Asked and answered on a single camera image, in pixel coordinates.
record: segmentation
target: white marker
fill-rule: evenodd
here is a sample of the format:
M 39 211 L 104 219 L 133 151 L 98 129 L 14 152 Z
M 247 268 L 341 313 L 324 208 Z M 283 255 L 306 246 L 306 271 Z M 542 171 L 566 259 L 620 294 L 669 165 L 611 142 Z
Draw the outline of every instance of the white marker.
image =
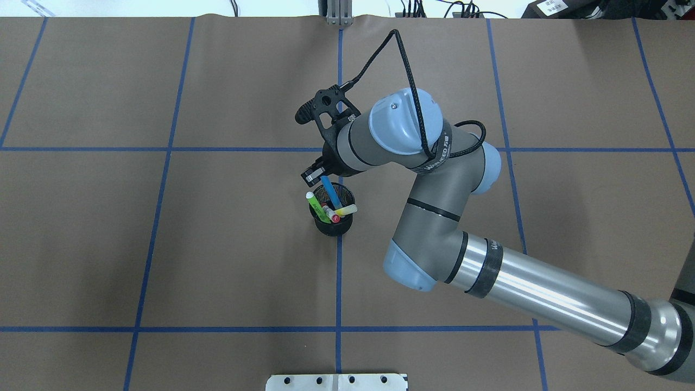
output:
M 328 218 L 330 218 L 332 222 L 337 223 L 341 220 L 341 217 L 338 216 L 333 209 L 329 208 L 328 205 L 323 205 L 323 210 L 326 211 Z

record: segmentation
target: black cable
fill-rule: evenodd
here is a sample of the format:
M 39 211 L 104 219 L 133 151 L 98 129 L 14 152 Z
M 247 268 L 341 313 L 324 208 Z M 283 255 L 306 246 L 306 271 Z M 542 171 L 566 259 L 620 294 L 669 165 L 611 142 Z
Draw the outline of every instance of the black cable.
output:
M 427 17 L 427 15 L 425 15 L 423 0 L 415 0 L 415 4 L 418 6 L 418 10 L 415 12 L 415 17 Z
M 239 6 L 236 5 L 235 0 L 229 0 L 231 7 L 234 9 L 234 17 L 239 17 Z
M 476 120 L 467 120 L 467 121 L 461 121 L 457 124 L 455 124 L 455 127 L 461 127 L 464 125 L 476 125 L 480 128 L 480 138 L 478 141 L 473 144 L 472 146 L 466 148 L 465 150 L 454 152 L 449 155 L 449 158 L 454 158 L 454 157 L 459 157 L 459 156 L 464 156 L 465 154 L 470 154 L 475 152 L 478 148 L 482 146 L 483 141 L 485 141 L 485 136 L 487 135 L 487 131 L 485 130 L 485 125 L 482 124 L 480 121 Z
M 408 55 L 405 53 L 405 46 L 403 45 L 403 39 L 400 37 L 400 33 L 398 30 L 393 29 L 389 32 L 389 34 L 386 36 L 386 39 L 382 42 L 381 45 L 377 48 L 377 50 L 372 54 L 372 56 L 367 60 L 367 63 L 364 65 L 362 70 L 355 76 L 352 80 L 347 82 L 348 85 L 352 84 L 350 87 L 354 86 L 357 84 L 357 82 L 362 78 L 364 75 L 364 72 L 367 72 L 367 68 L 369 68 L 369 65 L 372 65 L 372 62 L 374 61 L 375 58 L 379 55 L 381 50 L 386 46 L 387 43 L 391 40 L 391 37 L 395 35 L 395 40 L 398 43 L 398 51 L 400 52 L 400 58 L 403 60 L 403 67 L 405 67 L 405 74 L 408 77 L 408 84 L 410 85 L 410 93 L 413 95 L 413 103 L 415 104 L 415 114 L 418 118 L 418 125 L 420 127 L 420 143 L 422 145 L 423 151 L 425 151 L 425 154 L 427 155 L 428 159 L 434 159 L 436 156 L 433 151 L 430 150 L 430 147 L 427 145 L 427 133 L 425 132 L 425 120 L 423 119 L 423 110 L 420 108 L 420 97 L 418 96 L 418 89 L 415 87 L 415 79 L 413 78 L 413 71 L 410 69 L 410 62 L 408 62 Z
M 466 4 L 464 4 L 463 1 L 454 1 L 453 3 L 451 3 L 449 5 L 449 8 L 446 9 L 446 12 L 444 13 L 444 17 L 447 17 L 447 15 L 449 15 L 449 11 L 451 11 L 451 8 L 457 4 L 459 4 L 461 6 L 461 14 L 463 14 L 464 10 L 466 8 Z
M 471 17 L 471 14 L 476 13 L 478 11 L 480 11 L 480 7 L 476 6 L 473 3 L 473 0 L 471 0 L 471 2 L 468 3 L 466 10 L 461 13 L 461 17 Z
M 508 17 L 506 17 L 506 16 L 504 16 L 504 15 L 502 15 L 502 14 L 494 13 L 494 12 L 492 12 L 492 11 L 480 11 L 480 12 L 478 12 L 478 13 L 472 13 L 472 14 L 470 14 L 468 17 L 475 17 L 475 15 L 480 15 L 480 14 L 493 14 L 493 15 L 501 16 L 501 17 L 503 17 L 503 18 L 505 18 L 505 19 L 509 19 Z

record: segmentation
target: marker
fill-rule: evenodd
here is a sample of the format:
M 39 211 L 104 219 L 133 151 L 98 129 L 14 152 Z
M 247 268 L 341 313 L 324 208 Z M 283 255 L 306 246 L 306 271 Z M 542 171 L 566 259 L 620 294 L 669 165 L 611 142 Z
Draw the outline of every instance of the marker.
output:
M 336 214 L 340 217 L 344 217 L 344 216 L 347 216 L 348 214 L 353 214 L 355 212 L 357 212 L 357 205 L 355 205 L 355 204 L 348 205 L 347 207 L 340 208 L 340 209 L 336 210 Z
M 326 211 L 326 214 L 328 215 L 328 218 L 331 219 L 332 222 L 334 223 L 339 223 L 341 220 L 341 217 L 336 214 L 336 212 L 333 212 L 333 209 L 329 208 L 328 205 L 323 206 L 323 210 Z
M 326 194 L 328 194 L 328 197 L 331 199 L 333 207 L 336 209 L 342 208 L 343 204 L 341 204 L 341 199 L 338 198 L 338 194 L 336 194 L 336 189 L 333 189 L 331 180 L 324 175 L 321 177 L 321 183 L 323 183 L 323 188 L 326 189 Z
M 311 205 L 311 208 L 316 213 L 316 216 L 318 216 L 319 220 L 323 221 L 326 224 L 331 223 L 331 221 L 328 219 L 328 215 L 326 215 L 326 212 L 321 207 L 321 204 L 318 203 L 318 200 L 314 196 L 313 192 L 307 191 L 306 200 L 309 202 L 309 205 Z

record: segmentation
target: table surface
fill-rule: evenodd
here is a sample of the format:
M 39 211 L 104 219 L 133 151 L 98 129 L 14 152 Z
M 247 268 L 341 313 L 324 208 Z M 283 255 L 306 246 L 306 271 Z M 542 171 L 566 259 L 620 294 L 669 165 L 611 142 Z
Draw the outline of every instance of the table surface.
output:
M 315 229 L 299 174 L 322 140 L 294 112 L 393 28 L 418 87 L 502 155 L 461 229 L 669 296 L 694 231 L 695 24 L 4 18 L 0 388 L 262 390 L 338 371 L 407 373 L 412 390 L 690 390 L 543 319 L 390 280 L 402 167 L 340 179 L 354 225 Z M 387 47 L 350 99 L 407 86 L 399 61 Z

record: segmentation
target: grid line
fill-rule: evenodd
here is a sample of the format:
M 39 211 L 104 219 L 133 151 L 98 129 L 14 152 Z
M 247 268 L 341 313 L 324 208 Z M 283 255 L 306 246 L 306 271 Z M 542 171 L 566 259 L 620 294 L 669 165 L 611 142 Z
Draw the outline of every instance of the grid line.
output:
M 10 107 L 10 113 L 7 115 L 7 121 L 5 121 L 5 127 L 3 128 L 2 135 L 0 135 L 0 147 L 5 143 L 5 137 L 7 137 L 8 131 L 10 131 L 10 124 L 12 123 L 12 117 L 15 116 L 15 110 L 17 109 L 17 104 L 19 103 L 19 98 L 22 96 L 22 91 L 24 90 L 24 83 L 26 83 L 26 78 L 29 76 L 29 70 L 34 62 L 34 57 L 36 57 L 36 52 L 39 50 L 39 44 L 41 43 L 41 38 L 46 30 L 46 24 L 48 24 L 48 18 L 43 18 L 41 23 L 41 29 L 39 30 L 39 35 L 36 37 L 36 42 L 34 42 L 34 48 L 31 50 L 31 55 L 29 56 L 29 61 L 26 62 L 26 68 L 24 68 L 24 73 L 22 75 L 22 80 L 19 81 L 19 88 L 17 88 L 17 93 L 15 94 L 15 100 L 12 102 Z
M 486 19 L 485 23 L 487 25 L 487 36 L 490 44 L 490 57 L 492 60 L 492 72 L 495 77 L 495 89 L 497 92 L 497 103 L 500 110 L 500 121 L 502 124 L 502 135 L 505 138 L 505 151 L 507 153 L 507 167 L 509 169 L 509 179 L 512 183 L 512 197 L 514 198 L 514 211 L 516 213 L 516 225 L 519 232 L 519 238 L 521 240 L 521 247 L 523 253 L 527 254 L 526 251 L 526 236 L 523 231 L 523 221 L 521 219 L 521 207 L 519 205 L 518 191 L 516 190 L 516 178 L 514 177 L 514 164 L 512 162 L 512 149 L 509 144 L 509 133 L 507 132 L 507 119 L 505 117 L 505 105 L 502 101 L 502 88 L 500 87 L 500 75 L 497 69 L 497 56 L 495 55 L 495 42 L 492 36 L 492 23 L 490 19 Z M 548 380 L 546 378 L 546 365 L 543 360 L 543 345 L 541 343 L 541 333 L 539 330 L 538 321 L 532 318 L 533 323 L 533 334 L 536 342 L 536 356 L 538 358 L 538 368 L 541 375 L 541 386 L 543 391 L 548 391 Z
M 659 94 L 656 92 L 656 87 L 654 86 L 654 81 L 651 77 L 651 72 L 649 72 L 649 65 L 647 63 L 647 57 L 644 54 L 644 48 L 642 47 L 642 39 L 639 37 L 639 29 L 637 28 L 637 19 L 632 17 L 632 28 L 635 30 L 635 38 L 637 39 L 637 48 L 639 48 L 639 55 L 642 59 L 642 65 L 644 66 L 644 74 L 647 76 L 647 81 L 649 82 L 649 88 L 651 89 L 652 95 L 654 96 L 654 102 L 656 103 L 656 108 L 659 111 L 659 116 L 661 117 L 661 123 L 664 125 L 664 132 L 666 132 L 666 138 L 669 140 L 669 145 L 671 146 L 671 152 L 673 153 L 673 160 L 676 161 L 676 168 L 678 168 L 678 174 L 680 175 L 680 181 L 683 183 L 683 189 L 685 190 L 685 195 L 688 197 L 688 203 L 690 204 L 690 211 L 695 216 L 695 202 L 693 202 L 692 194 L 690 193 L 690 187 L 688 186 L 688 181 L 685 179 L 685 174 L 683 172 L 683 167 L 680 165 L 680 158 L 678 158 L 678 152 L 676 151 L 676 144 L 673 142 L 673 136 L 671 135 L 671 130 L 669 129 L 669 123 L 666 121 L 666 116 L 664 115 L 664 109 L 661 106 L 661 100 L 659 99 Z
M 321 147 L 0 147 L 7 152 L 322 152 Z M 695 148 L 497 147 L 499 152 L 693 153 Z
M 186 81 L 186 68 L 188 66 L 188 55 L 190 53 L 190 43 L 193 39 L 193 28 L 195 27 L 195 17 L 190 18 L 190 26 L 188 27 L 188 39 L 186 41 L 186 51 L 183 55 L 183 65 L 181 66 L 181 78 L 179 79 L 179 89 L 177 91 L 176 104 L 174 105 L 174 114 L 172 116 L 172 126 L 169 132 L 169 144 L 167 147 L 167 155 L 164 160 L 164 169 L 162 171 L 162 180 L 159 185 L 159 195 L 157 197 L 157 206 L 154 211 L 154 221 L 152 223 L 152 234 L 150 235 L 149 248 L 147 250 L 147 261 L 145 262 L 145 272 L 142 277 L 142 287 L 140 288 L 140 300 L 138 301 L 138 312 L 135 320 L 135 330 L 131 341 L 131 350 L 128 357 L 128 366 L 126 368 L 126 376 L 123 382 L 123 390 L 128 391 L 130 388 L 131 375 L 133 373 L 133 364 L 135 362 L 135 354 L 138 348 L 138 336 L 140 322 L 142 321 L 142 310 L 145 306 L 145 294 L 147 293 L 147 283 L 149 282 L 149 271 L 152 266 L 152 256 L 154 255 L 154 244 L 157 239 L 157 229 L 159 227 L 159 216 L 162 211 L 162 202 L 164 199 L 164 191 L 167 184 L 167 175 L 169 173 L 169 164 L 171 162 L 172 147 L 174 146 L 174 136 L 176 135 L 176 125 L 179 119 L 179 107 L 181 106 L 181 95 L 183 94 L 183 84 Z
M 541 331 L 559 331 L 539 325 Z M 334 326 L 0 326 L 0 333 L 335 333 Z M 341 333 L 498 333 L 534 331 L 532 325 L 340 326 Z
M 554 331 L 559 330 L 554 326 L 539 325 L 536 319 L 533 319 L 533 325 L 520 325 L 520 326 L 342 326 L 341 321 L 341 304 L 342 304 L 342 237 L 337 239 L 337 265 L 336 265 L 336 325 L 331 326 L 280 326 L 280 327 L 141 327 L 140 322 L 142 319 L 142 309 L 144 305 L 145 292 L 147 288 L 147 279 L 149 277 L 149 268 L 152 262 L 152 255 L 154 252 L 154 241 L 156 239 L 156 230 L 158 225 L 158 217 L 161 212 L 161 203 L 164 194 L 164 188 L 166 183 L 166 176 L 169 167 L 169 162 L 172 152 L 321 152 L 322 148 L 319 147 L 173 147 L 174 133 L 177 125 L 177 117 L 179 112 L 179 106 L 181 102 L 181 94 L 183 91 L 183 82 L 185 79 L 186 65 L 188 61 L 188 54 L 190 51 L 191 39 L 193 36 L 193 27 L 195 23 L 195 18 L 191 18 L 190 28 L 188 34 L 188 41 L 186 45 L 186 54 L 183 60 L 183 67 L 181 73 L 181 79 L 179 83 L 179 90 L 177 93 L 177 102 L 174 108 L 174 116 L 172 119 L 172 128 L 170 131 L 170 137 L 167 147 L 5 147 L 3 143 L 6 139 L 12 118 L 18 105 L 21 93 L 26 82 L 26 78 L 31 69 L 31 65 L 35 58 L 35 54 L 38 50 L 38 46 L 42 39 L 45 27 L 47 25 L 47 18 L 43 19 L 40 32 L 37 36 L 36 42 L 34 44 L 33 51 L 31 52 L 30 58 L 28 60 L 26 69 L 24 71 L 22 80 L 20 82 L 17 94 L 15 96 L 13 105 L 10 109 L 5 127 L 3 128 L 3 133 L 0 136 L 0 151 L 8 152 L 167 152 L 165 159 L 165 165 L 163 169 L 163 177 L 161 181 L 161 187 L 157 202 L 157 208 L 155 211 L 155 219 L 153 222 L 152 235 L 150 241 L 150 247 L 148 250 L 148 256 L 145 266 L 145 275 L 143 277 L 143 283 L 141 287 L 140 301 L 138 303 L 138 313 L 136 315 L 136 325 L 134 327 L 110 327 L 110 326 L 84 326 L 84 327 L 73 327 L 73 326 L 0 326 L 0 333 L 133 333 L 133 340 L 131 342 L 131 355 L 129 356 L 128 370 L 126 372 L 126 380 L 124 384 L 124 390 L 128 390 L 130 375 L 132 371 L 135 351 L 137 347 L 137 340 L 139 333 L 335 333 L 336 334 L 336 371 L 341 373 L 341 333 L 378 333 L 378 332 L 505 332 L 505 331 L 534 331 L 534 336 L 536 339 L 537 355 L 539 360 L 539 369 L 541 371 L 541 382 L 543 389 L 547 390 L 547 380 L 546 373 L 543 363 L 543 352 L 539 331 Z M 491 23 L 489 20 L 486 21 L 488 28 L 489 44 L 492 57 L 493 73 L 495 77 L 496 90 L 498 105 L 500 109 L 500 119 L 502 121 L 502 132 L 505 139 L 505 146 L 499 147 L 500 152 L 505 152 L 507 154 L 507 165 L 509 167 L 510 180 L 512 181 L 512 192 L 514 197 L 514 206 L 517 217 L 517 225 L 519 229 L 519 234 L 521 237 L 521 243 L 523 247 L 523 252 L 526 254 L 526 242 L 525 235 L 523 233 L 523 221 L 521 219 L 521 209 L 519 207 L 518 192 L 516 190 L 516 178 L 514 177 L 513 164 L 512 164 L 512 152 L 638 152 L 638 153 L 672 153 L 682 184 L 684 186 L 685 193 L 687 194 L 688 201 L 690 203 L 691 210 L 695 216 L 695 204 L 693 202 L 692 195 L 689 190 L 685 174 L 682 170 L 680 164 L 680 159 L 678 153 L 691 153 L 695 152 L 695 148 L 677 148 L 673 141 L 667 120 L 665 118 L 660 99 L 658 97 L 657 91 L 653 84 L 651 74 L 649 72 L 646 56 L 644 53 L 644 48 L 642 47 L 641 39 L 639 36 L 639 30 L 637 28 L 636 19 L 632 18 L 633 28 L 635 30 L 635 36 L 637 39 L 637 44 L 639 47 L 641 59 L 644 65 L 646 77 L 648 79 L 652 94 L 657 105 L 660 117 L 662 119 L 662 124 L 664 126 L 664 131 L 669 140 L 670 148 L 601 148 L 601 147 L 511 147 L 509 144 L 509 136 L 507 133 L 506 119 L 504 113 L 504 107 L 502 103 L 502 95 L 500 89 L 500 81 L 497 70 L 496 55 L 494 51 L 493 35 Z M 342 44 L 343 44 L 343 30 L 338 31 L 338 83 L 342 83 Z M 340 177 L 340 183 L 343 183 L 343 178 Z
M 338 30 L 338 85 L 343 84 L 343 29 Z M 338 102 L 338 111 L 343 110 L 343 103 Z M 338 183 L 343 184 L 343 177 L 338 176 Z M 343 235 L 336 243 L 336 373 L 343 373 Z

